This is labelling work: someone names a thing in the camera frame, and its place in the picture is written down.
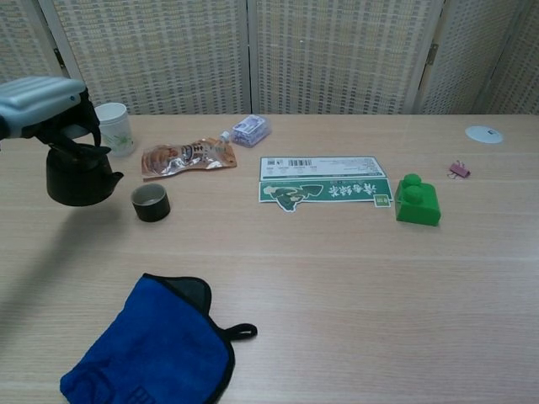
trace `green toy block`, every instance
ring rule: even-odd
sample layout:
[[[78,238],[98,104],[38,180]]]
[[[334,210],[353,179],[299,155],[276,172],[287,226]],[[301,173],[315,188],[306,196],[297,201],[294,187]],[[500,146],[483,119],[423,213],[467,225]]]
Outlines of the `green toy block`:
[[[441,218],[435,187],[422,183],[418,174],[408,174],[398,183],[395,193],[398,221],[436,226]]]

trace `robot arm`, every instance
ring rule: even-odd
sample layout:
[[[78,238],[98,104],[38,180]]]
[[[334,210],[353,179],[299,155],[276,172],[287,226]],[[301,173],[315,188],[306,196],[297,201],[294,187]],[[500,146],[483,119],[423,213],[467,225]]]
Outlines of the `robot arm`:
[[[73,139],[93,134],[94,145]],[[121,173],[112,173],[101,146],[99,120],[84,82],[25,77],[0,85],[0,140],[36,137],[49,145],[47,190],[64,205],[92,205],[107,198]]]

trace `wooden table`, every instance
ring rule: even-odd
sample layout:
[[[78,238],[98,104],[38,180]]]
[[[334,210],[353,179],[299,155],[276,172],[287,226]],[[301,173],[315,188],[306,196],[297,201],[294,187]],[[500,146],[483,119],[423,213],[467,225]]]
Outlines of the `wooden table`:
[[[45,192],[46,147],[0,153],[0,401],[60,403],[58,380],[115,318],[142,273],[193,275],[236,343],[224,403],[539,402],[539,118],[272,116],[238,167],[161,183],[173,210],[140,222],[130,193],[144,146],[218,134],[239,116],[135,116],[138,150],[100,205]],[[504,143],[466,138],[491,125]],[[262,156],[376,156],[393,189],[435,185],[438,227],[370,203],[259,204]],[[463,160],[466,180],[447,177]]]

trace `blue towel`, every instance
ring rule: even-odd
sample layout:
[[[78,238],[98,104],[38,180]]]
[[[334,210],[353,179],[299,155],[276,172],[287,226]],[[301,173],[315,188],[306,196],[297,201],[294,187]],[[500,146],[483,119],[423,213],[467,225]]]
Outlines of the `blue towel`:
[[[124,309],[64,375],[71,404],[215,402],[234,368],[233,340],[257,329],[220,329],[208,316],[210,287],[197,278],[144,274]]]

